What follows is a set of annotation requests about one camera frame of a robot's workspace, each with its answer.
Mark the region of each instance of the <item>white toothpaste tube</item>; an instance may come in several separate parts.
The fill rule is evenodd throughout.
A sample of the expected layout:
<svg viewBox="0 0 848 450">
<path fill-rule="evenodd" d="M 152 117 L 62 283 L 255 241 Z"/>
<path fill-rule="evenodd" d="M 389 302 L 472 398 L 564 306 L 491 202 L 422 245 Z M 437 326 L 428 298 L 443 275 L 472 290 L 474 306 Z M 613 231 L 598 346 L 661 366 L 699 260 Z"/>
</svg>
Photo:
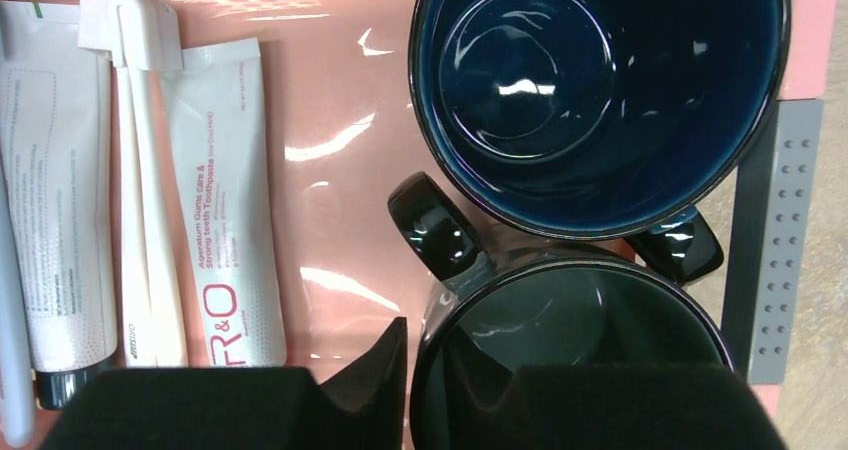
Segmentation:
<svg viewBox="0 0 848 450">
<path fill-rule="evenodd" d="M 162 93 L 209 363 L 283 365 L 259 42 L 189 48 L 183 65 Z"/>
<path fill-rule="evenodd" d="M 63 407 L 118 344 L 109 215 L 110 71 L 79 7 L 0 2 L 0 153 L 36 391 Z"/>
</svg>

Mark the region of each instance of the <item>toothpaste cap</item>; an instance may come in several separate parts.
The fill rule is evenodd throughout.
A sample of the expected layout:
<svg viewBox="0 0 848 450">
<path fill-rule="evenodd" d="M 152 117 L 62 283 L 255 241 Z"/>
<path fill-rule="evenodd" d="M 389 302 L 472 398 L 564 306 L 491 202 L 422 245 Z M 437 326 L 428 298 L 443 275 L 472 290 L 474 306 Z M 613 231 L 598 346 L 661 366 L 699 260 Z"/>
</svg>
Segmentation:
<svg viewBox="0 0 848 450">
<path fill-rule="evenodd" d="M 35 392 L 45 410 L 61 410 L 76 392 L 99 373 L 112 368 L 112 358 L 70 372 L 35 372 Z"/>
</svg>

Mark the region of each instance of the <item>cup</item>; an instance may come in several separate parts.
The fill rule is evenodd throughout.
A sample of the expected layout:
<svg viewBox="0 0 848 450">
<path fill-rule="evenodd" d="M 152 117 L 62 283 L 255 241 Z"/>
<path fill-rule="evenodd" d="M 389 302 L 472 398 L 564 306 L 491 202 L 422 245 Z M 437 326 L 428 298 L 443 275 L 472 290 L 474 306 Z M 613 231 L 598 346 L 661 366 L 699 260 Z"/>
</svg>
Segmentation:
<svg viewBox="0 0 848 450">
<path fill-rule="evenodd" d="M 404 240 L 441 281 L 410 396 L 415 448 L 447 449 L 456 382 L 492 404 L 509 376 L 548 365 L 707 363 L 733 369 L 718 329 L 680 287 L 585 243 L 488 229 L 491 247 L 424 173 L 390 196 Z"/>
<path fill-rule="evenodd" d="M 681 284 L 721 265 L 691 206 L 773 108 L 789 0 L 417 0 L 410 35 L 425 140 L 486 212 Z"/>
</svg>

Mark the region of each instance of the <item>marble surface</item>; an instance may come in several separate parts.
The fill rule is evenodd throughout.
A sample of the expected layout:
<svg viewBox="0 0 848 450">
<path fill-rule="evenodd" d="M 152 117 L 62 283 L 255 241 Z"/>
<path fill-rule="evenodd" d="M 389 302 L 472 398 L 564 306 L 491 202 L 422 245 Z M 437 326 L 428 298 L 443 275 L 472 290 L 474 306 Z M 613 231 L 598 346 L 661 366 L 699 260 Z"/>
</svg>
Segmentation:
<svg viewBox="0 0 848 450">
<path fill-rule="evenodd" d="M 848 0 L 839 0 L 789 368 L 777 426 L 792 450 L 848 450 Z M 734 178 L 699 209 L 730 243 Z M 721 316 L 726 268 L 691 293 Z"/>
</svg>

